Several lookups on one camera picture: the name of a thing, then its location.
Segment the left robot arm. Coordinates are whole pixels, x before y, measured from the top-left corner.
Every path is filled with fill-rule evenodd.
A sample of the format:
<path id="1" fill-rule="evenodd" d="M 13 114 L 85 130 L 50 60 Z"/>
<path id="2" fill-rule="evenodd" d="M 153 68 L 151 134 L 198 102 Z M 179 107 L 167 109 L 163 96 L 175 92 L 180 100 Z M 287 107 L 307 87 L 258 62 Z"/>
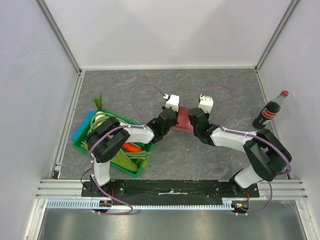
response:
<path id="1" fill-rule="evenodd" d="M 125 143 L 155 144 L 178 124 L 178 106 L 164 106 L 146 125 L 125 124 L 115 117 L 105 120 L 86 138 L 91 157 L 91 177 L 97 186 L 110 180 L 110 162 Z"/>

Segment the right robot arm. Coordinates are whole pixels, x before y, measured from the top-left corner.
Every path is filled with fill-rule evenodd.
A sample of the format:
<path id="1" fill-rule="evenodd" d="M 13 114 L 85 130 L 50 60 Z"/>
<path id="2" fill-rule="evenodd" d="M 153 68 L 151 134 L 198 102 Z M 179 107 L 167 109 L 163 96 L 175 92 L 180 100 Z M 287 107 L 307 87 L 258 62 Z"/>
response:
<path id="1" fill-rule="evenodd" d="M 246 189 L 260 182 L 271 182 L 291 170 L 292 156 L 275 135 L 268 129 L 245 132 L 223 128 L 209 123 L 209 114 L 195 107 L 187 116 L 193 126 L 193 134 L 204 144 L 226 147 L 247 155 L 250 166 L 238 171 L 229 182 L 234 188 Z"/>

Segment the pink paper box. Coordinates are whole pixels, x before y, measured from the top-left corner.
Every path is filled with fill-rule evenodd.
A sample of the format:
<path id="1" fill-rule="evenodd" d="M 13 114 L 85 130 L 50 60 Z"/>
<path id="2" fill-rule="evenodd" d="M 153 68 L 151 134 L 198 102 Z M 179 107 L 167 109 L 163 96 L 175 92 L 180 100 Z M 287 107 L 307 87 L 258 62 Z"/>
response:
<path id="1" fill-rule="evenodd" d="M 191 133 L 193 132 L 194 128 L 190 124 L 190 120 L 188 117 L 189 110 L 190 109 L 187 107 L 179 106 L 177 125 L 173 127 L 174 129 Z"/>

